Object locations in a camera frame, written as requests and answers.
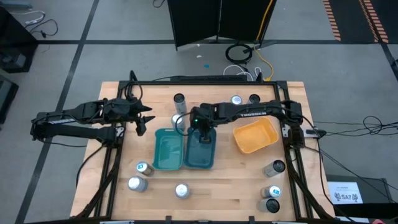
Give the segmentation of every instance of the floor mat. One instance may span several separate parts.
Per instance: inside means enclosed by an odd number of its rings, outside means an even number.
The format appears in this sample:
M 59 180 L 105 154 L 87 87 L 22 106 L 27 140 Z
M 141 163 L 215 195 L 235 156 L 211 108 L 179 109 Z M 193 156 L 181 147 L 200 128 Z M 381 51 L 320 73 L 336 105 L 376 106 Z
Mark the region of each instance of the floor mat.
M 323 0 L 336 40 L 370 44 L 379 41 L 363 0 Z
M 364 0 L 364 2 L 382 41 L 398 44 L 398 1 Z

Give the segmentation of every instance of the floor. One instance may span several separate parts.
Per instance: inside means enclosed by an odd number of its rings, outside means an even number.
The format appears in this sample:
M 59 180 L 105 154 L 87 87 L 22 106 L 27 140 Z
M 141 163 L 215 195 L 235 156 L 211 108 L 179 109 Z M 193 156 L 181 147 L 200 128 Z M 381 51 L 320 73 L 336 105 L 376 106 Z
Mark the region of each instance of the floor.
M 35 10 L 45 11 L 47 18 L 58 22 L 58 34 L 48 40 L 80 40 L 85 21 L 97 0 L 30 2 Z M 16 17 L 21 22 L 30 19 L 30 15 Z M 42 29 L 51 32 L 53 26 L 47 24 Z M 83 36 L 87 40 L 173 39 L 167 4 L 156 9 L 148 0 L 99 0 L 91 27 Z M 322 0 L 278 0 L 265 39 L 333 40 Z M 101 82 L 127 80 L 130 70 L 135 71 L 139 80 L 172 75 L 221 75 L 230 64 L 224 56 L 228 46 L 195 44 L 176 52 L 173 44 L 90 44 L 84 45 L 79 55 L 77 44 L 40 45 L 30 72 L 8 76 L 20 88 L 0 131 L 2 223 L 16 221 L 30 180 L 37 180 L 32 174 L 42 144 L 32 141 L 30 120 L 39 111 L 56 109 L 68 75 L 73 80 L 63 107 L 73 108 L 96 100 Z M 393 56 L 398 57 L 398 45 L 388 47 Z M 380 45 L 275 44 L 260 53 L 275 68 L 273 80 L 305 83 L 314 120 L 361 123 L 365 116 L 374 115 L 383 123 L 396 121 L 398 81 Z M 71 70 L 74 58 L 79 61 L 75 70 Z M 261 67 L 264 74 L 270 72 L 256 56 L 248 67 Z M 330 124 L 318 127 L 328 131 L 353 128 Z M 357 174 L 386 178 L 389 184 L 398 186 L 397 140 L 397 136 L 331 136 L 320 143 L 327 153 Z M 53 141 L 86 142 L 70 138 Z M 19 221 L 68 218 L 75 193 L 75 175 L 83 155 L 84 149 L 50 147 L 30 207 Z M 327 159 L 325 169 L 327 174 L 350 175 Z M 391 189 L 391 194 L 398 200 L 397 191 Z

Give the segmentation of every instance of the wooden table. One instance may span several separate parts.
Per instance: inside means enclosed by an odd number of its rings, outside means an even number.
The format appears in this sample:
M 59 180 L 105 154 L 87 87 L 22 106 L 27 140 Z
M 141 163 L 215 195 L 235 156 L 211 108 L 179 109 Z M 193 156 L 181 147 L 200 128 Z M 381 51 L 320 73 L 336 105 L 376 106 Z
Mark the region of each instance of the wooden table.
M 261 172 L 264 166 L 276 159 L 285 161 L 279 122 L 270 116 L 268 118 L 279 132 L 277 143 L 252 154 L 242 154 L 234 141 L 233 124 L 220 125 L 216 128 L 216 154 L 212 170 L 181 168 L 177 171 L 155 171 L 152 177 L 147 178 L 149 188 L 145 192 L 129 190 L 127 180 L 138 174 L 137 162 L 147 161 L 151 164 L 153 161 L 156 130 L 172 127 L 170 117 L 175 113 L 173 96 L 176 93 L 185 95 L 188 110 L 202 102 L 229 101 L 233 95 L 241 96 L 243 101 L 247 101 L 249 95 L 253 93 L 258 94 L 261 101 L 275 99 L 272 86 L 143 85 L 142 87 L 144 89 L 143 104 L 153 108 L 145 115 L 156 115 L 156 119 L 147 123 L 147 132 L 142 137 L 136 135 L 135 124 L 127 125 L 112 219 L 164 220 L 165 216 L 171 215 L 172 220 L 247 221 L 248 216 L 254 215 L 256 221 L 295 220 L 287 171 L 270 179 L 265 178 Z M 290 99 L 300 102 L 303 115 L 312 120 L 303 83 L 288 82 L 288 87 Z M 118 82 L 104 82 L 99 98 L 115 98 L 117 89 Z M 139 96 L 138 88 L 134 88 L 134 94 Z M 306 145 L 317 147 L 313 139 L 306 139 Z M 99 146 L 99 142 L 90 140 L 85 158 Z M 97 191 L 104 155 L 103 149 L 89 160 L 81 171 L 71 215 L 82 211 Z M 302 149 L 302 159 L 309 190 L 320 205 L 330 215 L 334 215 L 333 207 L 322 193 L 318 154 Z M 175 186 L 181 182 L 190 186 L 190 197 L 185 200 L 177 198 L 174 194 Z M 258 212 L 256 203 L 261 199 L 260 189 L 271 184 L 278 185 L 282 190 L 282 195 L 278 198 L 280 210 L 275 214 Z M 305 217 L 302 193 L 299 188 L 297 189 L 301 213 Z M 325 190 L 328 192 L 327 184 L 325 184 Z M 108 192 L 104 195 L 102 213 L 105 211 L 107 199 Z

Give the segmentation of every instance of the orange basket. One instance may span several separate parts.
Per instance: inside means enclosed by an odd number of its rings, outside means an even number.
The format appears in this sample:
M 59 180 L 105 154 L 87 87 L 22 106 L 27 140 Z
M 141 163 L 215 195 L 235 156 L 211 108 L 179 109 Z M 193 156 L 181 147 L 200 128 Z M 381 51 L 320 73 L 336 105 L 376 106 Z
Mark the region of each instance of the orange basket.
M 260 118 L 251 124 L 235 128 L 234 137 L 239 150 L 252 153 L 278 141 L 278 133 L 268 118 Z

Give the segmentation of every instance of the cylindrical container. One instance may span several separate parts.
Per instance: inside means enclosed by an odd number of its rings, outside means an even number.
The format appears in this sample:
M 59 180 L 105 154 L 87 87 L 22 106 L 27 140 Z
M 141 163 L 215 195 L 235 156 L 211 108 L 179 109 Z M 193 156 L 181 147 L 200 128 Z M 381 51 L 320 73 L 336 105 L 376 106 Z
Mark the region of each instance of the cylindrical container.
M 260 103 L 260 96 L 257 94 L 251 94 L 248 100 L 248 104 L 249 103 Z
M 130 190 L 144 192 L 148 188 L 148 181 L 142 177 L 134 176 L 129 179 L 127 186 Z
M 257 209 L 260 212 L 277 213 L 279 211 L 279 202 L 273 198 L 262 199 L 257 203 Z
M 147 162 L 140 161 L 137 163 L 137 171 L 149 177 L 154 174 L 155 169 Z
M 242 104 L 242 98 L 238 95 L 234 95 L 231 97 L 231 103 L 234 105 L 241 105 Z
M 187 184 L 178 184 L 175 187 L 175 195 L 178 198 L 187 198 L 189 196 L 189 188 Z
M 175 128 L 175 123 L 177 122 L 177 128 L 181 129 L 182 131 L 185 130 L 185 122 L 184 122 L 184 117 L 180 118 L 181 114 L 175 114 L 172 116 L 172 126 Z
M 187 105 L 185 104 L 185 97 L 181 93 L 174 95 L 174 105 L 177 113 L 183 114 L 187 112 Z
M 275 160 L 262 169 L 262 173 L 266 177 L 273 177 L 285 171 L 285 164 L 280 160 Z
M 280 188 L 275 185 L 263 187 L 260 191 L 263 198 L 277 198 L 280 196 Z

